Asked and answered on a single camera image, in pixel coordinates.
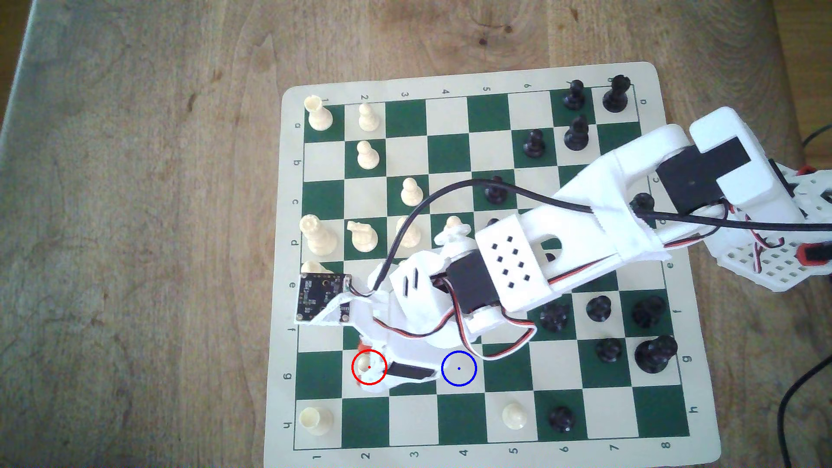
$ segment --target white pawn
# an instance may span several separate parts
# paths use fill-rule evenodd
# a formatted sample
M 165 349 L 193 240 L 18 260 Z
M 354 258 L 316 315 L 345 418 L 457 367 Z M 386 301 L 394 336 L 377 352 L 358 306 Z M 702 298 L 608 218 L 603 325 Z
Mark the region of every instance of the white pawn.
M 373 132 L 379 128 L 379 116 L 375 115 L 373 108 L 367 103 L 359 106 L 359 127 L 365 132 Z
M 404 225 L 404 220 L 408 219 L 407 217 L 400 217 L 399 220 L 396 222 L 396 232 L 402 230 L 402 226 Z M 419 241 L 422 240 L 422 232 L 416 226 L 416 223 L 413 223 L 408 227 L 408 230 L 404 232 L 402 236 L 402 241 L 399 243 L 400 246 L 409 249 L 412 247 L 416 247 Z
M 312 253 L 317 256 L 328 256 L 338 245 L 338 237 L 315 215 L 300 218 L 300 231 L 306 237 Z
M 327 270 L 324 268 L 323 265 L 318 263 L 314 260 L 305 261 L 303 265 L 300 266 L 301 273 L 331 273 L 331 270 Z
M 422 201 L 422 189 L 416 183 L 416 179 L 408 177 L 402 182 L 402 202 L 408 207 L 415 207 Z
M 359 144 L 355 145 L 355 149 L 359 152 L 359 166 L 362 169 L 374 169 L 378 166 L 380 158 L 379 152 L 375 151 L 373 147 L 369 145 L 369 142 L 363 140 L 359 142 Z
M 324 107 L 324 102 L 320 97 L 309 96 L 304 99 L 304 107 L 310 114 L 310 127 L 318 132 L 322 132 L 332 125 L 332 112 Z
M 517 403 L 509 403 L 503 408 L 503 423 L 508 429 L 518 430 L 526 425 L 526 410 Z
M 458 216 L 452 215 L 449 216 L 447 220 L 445 220 L 445 229 L 450 229 L 452 227 L 457 227 L 463 223 L 463 220 L 459 219 Z
M 313 436 L 322 436 L 332 428 L 332 411 L 320 407 L 304 408 L 298 416 L 300 425 Z
M 369 353 L 365 352 L 364 354 L 359 355 L 359 357 L 355 360 L 355 373 L 361 376 L 368 370 Z
M 353 247 L 364 253 L 372 251 L 379 244 L 379 235 L 372 226 L 362 222 L 347 222 L 347 230 L 353 233 Z

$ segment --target red component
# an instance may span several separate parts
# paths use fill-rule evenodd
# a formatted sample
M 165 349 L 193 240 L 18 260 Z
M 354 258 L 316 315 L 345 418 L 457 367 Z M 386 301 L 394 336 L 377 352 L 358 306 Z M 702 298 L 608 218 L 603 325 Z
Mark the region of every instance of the red component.
M 812 167 L 812 166 L 810 166 L 810 165 L 806 164 L 805 166 L 803 166 L 803 167 L 801 167 L 800 169 L 798 169 L 798 170 L 797 170 L 797 174 L 795 174 L 795 175 L 796 175 L 796 176 L 805 176 L 806 174 L 814 174 L 814 173 L 815 173 L 815 172 L 817 172 L 817 171 L 818 171 L 818 170 L 817 170 L 817 169 L 815 169 L 814 167 Z
M 800 264 L 803 265 L 803 266 L 823 266 L 823 265 L 826 265 L 827 263 L 830 262 L 829 260 L 809 260 L 808 258 L 806 258 L 806 249 L 814 248 L 814 247 L 820 247 L 820 246 L 823 246 L 822 242 L 819 242 L 819 243 L 816 243 L 816 244 L 800 244 L 800 246 L 797 247 L 797 252 L 795 253 L 795 257 L 797 258 L 797 261 L 799 261 Z
M 359 353 L 373 349 L 372 346 L 367 346 L 363 341 L 359 340 Z
M 359 358 L 359 356 L 361 356 L 361 355 L 362 355 L 363 353 L 365 353 L 365 352 L 374 352 L 375 354 L 377 354 L 377 355 L 379 355 L 379 356 L 381 357 L 381 360 L 382 360 L 382 361 L 384 361 L 384 374 L 382 374 L 382 375 L 381 375 L 381 378 L 379 378 L 379 379 L 378 379 L 377 381 L 375 381 L 375 382 L 365 382 L 365 381 L 362 381 L 362 380 L 361 380 L 361 379 L 359 379 L 359 377 L 355 374 L 355 360 L 356 360 L 356 359 L 358 359 L 358 358 Z M 351 367 L 352 367 L 352 371 L 353 371 L 353 377 L 355 377 L 355 380 L 356 380 L 356 381 L 358 381 L 359 383 L 364 384 L 364 385 L 375 385 L 375 384 L 377 384 L 377 383 L 381 382 L 382 380 L 384 380 L 384 378 L 387 376 L 387 359 L 385 359 L 385 358 L 384 358 L 384 355 L 382 355 L 380 352 L 378 352 L 378 351 L 376 351 L 376 350 L 359 351 L 359 353 L 358 353 L 358 354 L 356 354 L 356 355 L 355 355 L 355 357 L 353 358 L 353 363 L 352 363 Z

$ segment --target black cable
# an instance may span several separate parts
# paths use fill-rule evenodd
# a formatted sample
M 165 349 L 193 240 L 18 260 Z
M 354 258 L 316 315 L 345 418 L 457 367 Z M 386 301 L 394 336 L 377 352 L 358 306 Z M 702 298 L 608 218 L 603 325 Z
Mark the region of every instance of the black cable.
M 352 283 L 349 284 L 349 292 L 352 292 L 356 296 L 361 296 L 361 297 L 369 297 L 370 296 L 370 294 L 360 293 L 359 290 L 355 289 L 355 286 L 353 286 Z
M 725 212 L 722 214 L 721 219 L 723 219 L 723 220 L 728 219 L 728 213 L 730 213 L 731 204 L 725 198 L 723 198 L 721 200 L 721 204 L 725 208 Z M 702 239 L 704 239 L 706 237 L 710 237 L 710 236 L 713 236 L 714 234 L 716 234 L 716 232 L 719 231 L 720 228 L 722 228 L 722 226 L 714 227 L 713 229 L 706 232 L 705 234 L 695 234 L 695 235 L 690 236 L 686 239 L 680 239 L 678 241 L 668 242 L 667 244 L 665 244 L 665 247 L 675 246 L 675 244 L 682 243 L 682 242 L 687 242 L 687 241 L 701 241 Z
M 830 128 L 832 128 L 832 123 L 827 123 L 826 125 L 822 126 L 821 128 L 818 128 L 817 130 L 815 130 L 814 132 L 812 132 L 812 133 L 811 133 L 808 137 L 806 137 L 806 139 L 803 141 L 803 147 L 806 147 L 807 145 L 809 145 L 809 143 L 811 143 L 811 142 L 812 142 L 812 140 L 816 139 L 816 138 L 817 138 L 817 137 L 818 137 L 821 133 L 826 132 L 826 131 L 827 131 L 827 130 L 829 130 Z
M 777 408 L 777 441 L 780 443 L 780 453 L 783 456 L 783 465 L 785 468 L 791 468 L 789 449 L 785 445 L 785 429 L 783 427 L 785 408 L 789 404 L 789 400 L 791 400 L 791 397 L 795 394 L 795 392 L 797 392 L 807 380 L 814 377 L 815 374 L 823 370 L 824 367 L 828 366 L 830 362 L 832 362 L 832 355 L 822 360 L 817 366 L 812 367 L 800 379 L 797 379 L 797 381 L 789 387 L 789 390 L 786 391 L 785 395 L 783 395 L 783 400 L 780 401 L 780 407 Z
M 494 188 L 502 188 L 507 190 L 511 193 L 515 193 L 522 197 L 530 198 L 536 202 L 541 202 L 546 205 L 552 205 L 554 207 L 563 208 L 565 210 L 570 210 L 574 212 L 582 212 L 582 213 L 592 213 L 592 208 L 588 207 L 587 205 L 581 205 L 580 203 L 572 203 L 572 202 L 565 202 L 563 200 L 558 200 L 551 197 L 546 197 L 536 192 L 532 192 L 525 188 L 516 187 L 512 184 L 508 184 L 506 182 L 498 182 L 492 181 L 488 179 L 468 179 L 465 181 L 455 182 L 445 187 L 440 188 L 434 193 L 431 193 L 427 198 L 422 200 L 411 212 L 408 217 L 404 219 L 404 224 L 399 229 L 399 232 L 396 234 L 395 239 L 393 240 L 393 244 L 390 247 L 390 251 L 387 254 L 387 258 L 384 260 L 384 264 L 382 265 L 381 271 L 379 272 L 379 276 L 375 279 L 375 284 L 373 284 L 372 289 L 368 294 L 372 294 L 374 291 L 377 291 L 381 286 L 382 281 L 384 278 L 387 277 L 387 273 L 390 270 L 390 266 L 393 265 L 393 258 L 395 252 L 399 249 L 399 244 L 402 241 L 402 237 L 404 237 L 404 233 L 408 230 L 411 224 L 416 220 L 416 216 L 421 213 L 428 205 L 430 205 L 434 200 L 437 198 L 446 195 L 450 192 L 458 190 L 460 188 L 465 187 L 494 187 Z M 633 210 L 636 213 L 636 216 L 640 217 L 641 219 L 655 219 L 655 220 L 665 220 L 665 221 L 675 221 L 675 222 L 689 222 L 693 224 L 703 224 L 707 226 L 716 226 L 716 227 L 732 227 L 736 229 L 756 229 L 757 231 L 832 231 L 832 223 L 823 223 L 823 224 L 794 224 L 794 223 L 786 223 L 786 222 L 749 222 L 749 221 L 736 221 L 730 219 L 719 219 L 719 218 L 712 218 L 712 217 L 700 217 L 700 216 L 693 216 L 693 215 L 680 215 L 678 213 L 669 213 L 669 212 L 653 212 L 648 210 L 636 209 Z

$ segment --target wooden table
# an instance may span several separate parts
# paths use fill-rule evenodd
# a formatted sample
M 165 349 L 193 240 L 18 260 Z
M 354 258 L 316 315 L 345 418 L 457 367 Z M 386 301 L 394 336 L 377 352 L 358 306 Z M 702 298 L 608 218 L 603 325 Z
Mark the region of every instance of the wooden table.
M 647 60 L 670 121 L 732 106 L 800 164 L 765 2 L 456 3 L 37 2 L 0 141 L 0 465 L 262 463 L 288 87 Z M 777 466 L 830 284 L 774 294 L 691 251 L 719 464 Z M 830 387 L 790 405 L 797 465 L 832 465 Z

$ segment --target black chess piece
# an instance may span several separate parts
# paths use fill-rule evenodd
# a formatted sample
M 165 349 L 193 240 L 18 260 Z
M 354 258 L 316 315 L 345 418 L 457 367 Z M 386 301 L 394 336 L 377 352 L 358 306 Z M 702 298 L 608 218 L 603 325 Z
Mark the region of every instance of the black chess piece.
M 566 328 L 569 322 L 569 306 L 549 302 L 540 312 L 540 325 L 552 333 Z
M 495 182 L 502 182 L 503 178 L 500 176 L 491 177 Z M 508 190 L 500 187 L 486 187 L 485 199 L 494 205 L 500 205 L 508 199 Z
M 612 79 L 610 90 L 604 94 L 604 108 L 609 112 L 621 112 L 626 107 L 626 92 L 630 89 L 630 78 L 616 75 Z
M 664 371 L 679 346 L 673 336 L 662 335 L 636 347 L 636 364 L 648 374 Z
M 637 193 L 630 202 L 630 207 L 632 207 L 632 209 L 640 209 L 646 212 L 652 212 L 655 206 L 656 200 L 653 199 L 653 195 L 645 192 Z
M 650 328 L 661 320 L 667 304 L 659 296 L 649 296 L 632 307 L 632 320 L 641 328 Z
M 535 159 L 543 156 L 546 151 L 546 143 L 543 142 L 543 132 L 539 128 L 535 128 L 528 133 L 528 138 L 522 145 L 522 151 L 526 153 L 526 156 Z
M 581 151 L 589 143 L 589 124 L 586 116 L 578 116 L 563 135 L 563 142 L 573 151 Z
M 610 318 L 612 301 L 604 295 L 593 297 L 587 303 L 587 315 L 594 321 L 605 321 Z
M 583 82 L 572 80 L 569 83 L 569 92 L 563 95 L 563 106 L 570 111 L 579 111 L 587 99 L 583 96 Z
M 575 415 L 565 406 L 549 411 L 549 425 L 558 432 L 569 432 L 575 426 Z
M 615 362 L 622 355 L 622 341 L 618 338 L 604 338 L 595 345 L 595 354 L 604 362 Z

